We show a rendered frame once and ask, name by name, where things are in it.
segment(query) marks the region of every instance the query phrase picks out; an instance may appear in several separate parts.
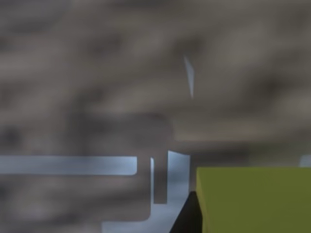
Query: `blurred background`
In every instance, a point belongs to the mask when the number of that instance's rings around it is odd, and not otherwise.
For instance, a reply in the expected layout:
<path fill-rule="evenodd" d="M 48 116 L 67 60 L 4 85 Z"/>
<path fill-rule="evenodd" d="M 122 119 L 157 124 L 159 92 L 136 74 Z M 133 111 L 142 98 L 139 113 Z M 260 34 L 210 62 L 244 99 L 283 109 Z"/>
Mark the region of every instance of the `blurred background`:
<path fill-rule="evenodd" d="M 298 166 L 310 39 L 308 0 L 0 0 L 0 155 L 138 158 L 130 178 L 1 174 L 0 231 L 143 221 L 169 150 L 190 190 L 197 166 Z"/>

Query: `light blue shape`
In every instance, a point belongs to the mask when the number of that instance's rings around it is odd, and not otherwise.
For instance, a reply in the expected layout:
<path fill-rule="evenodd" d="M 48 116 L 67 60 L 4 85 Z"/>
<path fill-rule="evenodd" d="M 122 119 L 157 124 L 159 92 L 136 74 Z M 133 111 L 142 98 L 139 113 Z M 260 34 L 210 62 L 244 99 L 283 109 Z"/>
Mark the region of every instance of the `light blue shape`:
<path fill-rule="evenodd" d="M 0 174 L 135 175 L 134 156 L 0 156 Z"/>
<path fill-rule="evenodd" d="M 311 155 L 303 155 L 300 158 L 300 167 L 311 167 Z"/>
<path fill-rule="evenodd" d="M 154 161 L 151 159 L 151 214 L 142 222 L 104 222 L 103 233 L 169 233 L 189 194 L 190 156 L 168 153 L 168 201 L 154 204 Z"/>
<path fill-rule="evenodd" d="M 189 59 L 186 56 L 184 56 L 184 61 L 185 61 L 185 65 L 186 65 L 186 71 L 187 71 L 190 95 L 191 95 L 191 98 L 193 99 L 193 95 L 194 95 L 194 75 L 195 75 L 195 73 L 194 73 L 194 69 L 193 69 Z"/>

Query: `thin blue shard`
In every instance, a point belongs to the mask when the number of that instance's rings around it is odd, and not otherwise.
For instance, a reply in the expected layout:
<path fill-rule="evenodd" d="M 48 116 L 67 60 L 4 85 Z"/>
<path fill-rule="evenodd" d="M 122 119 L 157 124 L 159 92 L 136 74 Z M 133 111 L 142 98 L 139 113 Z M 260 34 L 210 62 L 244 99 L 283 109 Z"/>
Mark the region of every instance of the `thin blue shard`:
<path fill-rule="evenodd" d="M 189 84 L 189 90 L 190 90 L 190 95 L 191 98 L 193 99 L 193 94 L 194 94 L 194 69 L 189 61 L 189 59 L 184 56 L 184 61 L 186 65 L 186 71 L 187 71 L 187 77 L 188 77 L 188 84 Z"/>

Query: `olive green block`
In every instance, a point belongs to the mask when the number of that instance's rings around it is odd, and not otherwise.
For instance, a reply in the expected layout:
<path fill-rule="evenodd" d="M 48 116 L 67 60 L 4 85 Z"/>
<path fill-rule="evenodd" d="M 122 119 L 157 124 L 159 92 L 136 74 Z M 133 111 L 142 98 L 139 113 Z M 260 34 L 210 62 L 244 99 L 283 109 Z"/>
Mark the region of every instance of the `olive green block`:
<path fill-rule="evenodd" d="M 310 180 L 310 168 L 200 167 L 203 233 L 309 233 Z"/>

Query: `green rectangle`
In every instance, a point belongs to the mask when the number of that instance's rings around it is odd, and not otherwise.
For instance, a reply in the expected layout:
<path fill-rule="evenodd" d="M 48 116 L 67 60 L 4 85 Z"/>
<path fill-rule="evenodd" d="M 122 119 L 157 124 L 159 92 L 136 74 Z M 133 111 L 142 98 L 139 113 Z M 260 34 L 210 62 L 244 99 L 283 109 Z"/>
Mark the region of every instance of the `green rectangle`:
<path fill-rule="evenodd" d="M 310 181 L 310 168 L 198 168 L 204 233 L 309 233 Z"/>

